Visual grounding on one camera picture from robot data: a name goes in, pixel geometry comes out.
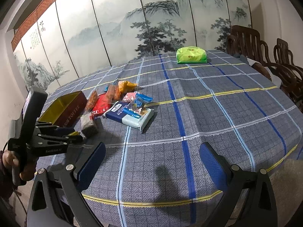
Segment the person's left hand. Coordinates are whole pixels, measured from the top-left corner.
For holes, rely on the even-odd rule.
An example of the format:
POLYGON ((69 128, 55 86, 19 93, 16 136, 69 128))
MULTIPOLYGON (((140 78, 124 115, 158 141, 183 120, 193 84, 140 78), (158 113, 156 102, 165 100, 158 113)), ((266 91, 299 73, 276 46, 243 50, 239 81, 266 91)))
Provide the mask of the person's left hand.
MULTIPOLYGON (((2 156, 3 165, 11 171, 12 168, 19 169, 19 160, 11 152, 6 150, 2 156)), ((20 178, 23 181, 30 181, 34 178, 36 172, 38 158, 31 159, 25 166, 23 171, 20 170, 20 178)))

